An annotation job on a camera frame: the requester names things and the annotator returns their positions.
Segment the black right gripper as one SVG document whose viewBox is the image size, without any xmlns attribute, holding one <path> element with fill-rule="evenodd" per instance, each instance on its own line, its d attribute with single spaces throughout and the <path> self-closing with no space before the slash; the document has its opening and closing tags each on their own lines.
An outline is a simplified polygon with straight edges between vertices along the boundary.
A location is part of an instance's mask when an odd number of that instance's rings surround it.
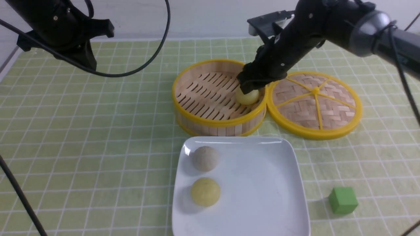
<svg viewBox="0 0 420 236">
<path fill-rule="evenodd" d="M 325 43 L 324 24 L 330 15 L 327 0 L 300 0 L 294 17 L 274 36 L 259 36 L 263 45 L 254 60 L 237 75 L 244 94 L 285 79 L 287 72 L 314 48 Z"/>
</svg>

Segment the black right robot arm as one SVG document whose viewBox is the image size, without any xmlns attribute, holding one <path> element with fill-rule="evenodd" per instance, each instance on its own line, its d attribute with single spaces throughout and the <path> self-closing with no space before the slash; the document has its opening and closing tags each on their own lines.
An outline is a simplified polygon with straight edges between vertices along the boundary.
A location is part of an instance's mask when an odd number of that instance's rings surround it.
<svg viewBox="0 0 420 236">
<path fill-rule="evenodd" d="M 314 48 L 329 41 L 358 57 L 377 55 L 419 78 L 419 35 L 398 29 L 375 4 L 360 0 L 300 0 L 295 10 L 247 20 L 263 45 L 237 76 L 247 94 L 285 79 Z"/>
</svg>

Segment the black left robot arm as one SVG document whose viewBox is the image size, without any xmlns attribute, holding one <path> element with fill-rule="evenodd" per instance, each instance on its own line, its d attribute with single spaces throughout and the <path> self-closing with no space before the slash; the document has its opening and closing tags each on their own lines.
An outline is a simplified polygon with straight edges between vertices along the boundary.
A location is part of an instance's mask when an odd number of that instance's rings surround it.
<svg viewBox="0 0 420 236">
<path fill-rule="evenodd" d="M 69 0 L 7 0 L 6 3 L 47 43 L 69 45 L 81 35 L 87 15 Z"/>
</svg>

